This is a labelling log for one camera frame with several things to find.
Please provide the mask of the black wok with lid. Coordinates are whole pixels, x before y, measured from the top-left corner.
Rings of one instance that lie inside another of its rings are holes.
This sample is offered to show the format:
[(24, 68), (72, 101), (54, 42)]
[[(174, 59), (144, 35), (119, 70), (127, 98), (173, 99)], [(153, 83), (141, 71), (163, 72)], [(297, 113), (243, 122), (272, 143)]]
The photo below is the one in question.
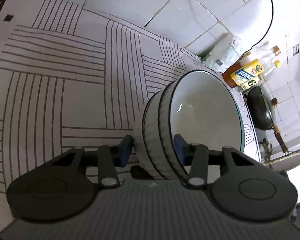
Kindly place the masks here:
[(267, 91), (264, 90), (262, 86), (251, 88), (246, 98), (254, 126), (262, 131), (273, 130), (282, 152), (288, 152), (288, 148), (285, 145), (275, 122), (273, 101), (275, 101), (276, 98), (270, 99)]

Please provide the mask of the white bowl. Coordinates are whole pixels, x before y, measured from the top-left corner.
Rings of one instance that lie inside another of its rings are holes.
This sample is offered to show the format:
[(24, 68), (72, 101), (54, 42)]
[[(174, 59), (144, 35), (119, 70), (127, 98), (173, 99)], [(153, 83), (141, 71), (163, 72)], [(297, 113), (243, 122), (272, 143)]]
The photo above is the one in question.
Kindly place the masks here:
[(244, 150), (243, 120), (226, 85), (210, 72), (193, 70), (162, 94), (158, 125), (164, 156), (177, 178), (187, 178), (181, 151), (173, 139), (220, 151), (224, 146)]
[(155, 93), (138, 113), (133, 139), (140, 166), (156, 180), (177, 179), (161, 144), (159, 135), (159, 102), (163, 91)]

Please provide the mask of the white salt bag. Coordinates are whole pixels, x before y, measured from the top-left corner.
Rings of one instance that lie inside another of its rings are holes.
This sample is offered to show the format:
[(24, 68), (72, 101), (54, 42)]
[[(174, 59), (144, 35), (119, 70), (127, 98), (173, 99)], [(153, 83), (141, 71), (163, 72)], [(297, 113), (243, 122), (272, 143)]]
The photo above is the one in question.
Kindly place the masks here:
[(237, 36), (228, 34), (202, 59), (204, 66), (216, 73), (224, 73), (243, 53), (243, 42)]

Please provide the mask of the striped table mat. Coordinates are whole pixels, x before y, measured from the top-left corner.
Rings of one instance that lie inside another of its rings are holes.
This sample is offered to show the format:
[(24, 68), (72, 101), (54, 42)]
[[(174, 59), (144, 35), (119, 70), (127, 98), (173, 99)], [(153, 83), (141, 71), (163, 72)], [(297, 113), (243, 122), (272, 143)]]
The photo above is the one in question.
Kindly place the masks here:
[(0, 7), (0, 233), (17, 225), (12, 181), (72, 147), (96, 150), (133, 131), (165, 85), (204, 69), (179, 44), (65, 0)]

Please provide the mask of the clear vinegar bottle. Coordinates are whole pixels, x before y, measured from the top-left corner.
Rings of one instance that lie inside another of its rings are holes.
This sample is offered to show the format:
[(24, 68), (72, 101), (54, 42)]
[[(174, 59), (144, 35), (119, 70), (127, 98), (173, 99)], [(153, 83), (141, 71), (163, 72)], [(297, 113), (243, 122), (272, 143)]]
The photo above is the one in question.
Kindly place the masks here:
[(282, 66), (280, 60), (272, 60), (269, 63), (262, 63), (258, 59), (251, 61), (243, 66), (243, 70), (248, 74), (252, 75), (252, 78), (246, 78), (246, 81), (242, 83), (240, 88), (247, 90), (256, 85), (259, 85), (264, 81), (264, 78), (268, 76), (272, 71)]

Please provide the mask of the yellow label cooking wine bottle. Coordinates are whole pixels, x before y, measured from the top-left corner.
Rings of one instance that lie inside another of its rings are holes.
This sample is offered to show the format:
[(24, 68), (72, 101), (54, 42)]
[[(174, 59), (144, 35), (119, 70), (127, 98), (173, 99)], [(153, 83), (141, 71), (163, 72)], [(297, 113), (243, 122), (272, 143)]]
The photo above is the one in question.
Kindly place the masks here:
[(261, 47), (252, 49), (247, 52), (241, 60), (238, 60), (231, 67), (229, 67), (223, 74), (224, 81), (231, 88), (240, 87), (242, 83), (246, 81), (245, 77), (252, 78), (253, 76), (243, 70), (243, 66), (247, 63), (258, 59), (262, 63), (269, 63), (272, 60), (280, 60), (279, 55), (281, 50), (278, 46), (268, 47), (268, 44), (264, 44)]

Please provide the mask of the white bowl front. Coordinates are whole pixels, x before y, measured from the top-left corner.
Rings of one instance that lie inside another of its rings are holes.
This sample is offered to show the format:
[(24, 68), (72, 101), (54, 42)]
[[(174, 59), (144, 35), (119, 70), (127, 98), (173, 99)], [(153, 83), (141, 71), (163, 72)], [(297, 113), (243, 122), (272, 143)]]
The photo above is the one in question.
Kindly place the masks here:
[(224, 146), (244, 150), (243, 120), (226, 85), (210, 72), (193, 70), (162, 94), (158, 125), (164, 156), (177, 178), (187, 178), (181, 151), (173, 139), (220, 151)]

